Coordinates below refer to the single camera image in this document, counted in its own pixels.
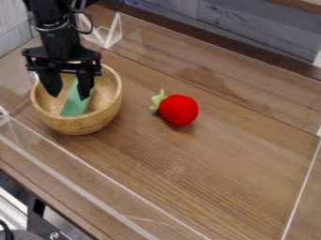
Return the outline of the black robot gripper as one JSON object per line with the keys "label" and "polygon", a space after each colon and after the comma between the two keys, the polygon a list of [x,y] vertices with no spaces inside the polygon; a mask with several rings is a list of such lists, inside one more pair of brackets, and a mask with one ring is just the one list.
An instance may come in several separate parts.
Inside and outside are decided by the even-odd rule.
{"label": "black robot gripper", "polygon": [[82,100],[91,96],[94,76],[102,74],[102,54],[86,48],[74,29],[41,32],[42,45],[27,48],[22,55],[27,69],[37,72],[49,94],[58,97],[63,89],[61,72],[77,74]]}

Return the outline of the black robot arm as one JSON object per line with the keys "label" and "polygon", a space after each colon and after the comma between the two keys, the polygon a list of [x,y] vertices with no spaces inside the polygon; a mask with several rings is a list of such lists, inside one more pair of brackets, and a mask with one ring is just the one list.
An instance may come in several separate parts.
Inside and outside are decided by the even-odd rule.
{"label": "black robot arm", "polygon": [[42,45],[22,51],[27,71],[34,71],[49,94],[58,97],[63,89],[62,74],[74,74],[81,99],[91,95],[94,78],[102,75],[102,54],[83,46],[82,31],[75,16],[83,14],[73,6],[73,0],[23,0],[34,18]]}

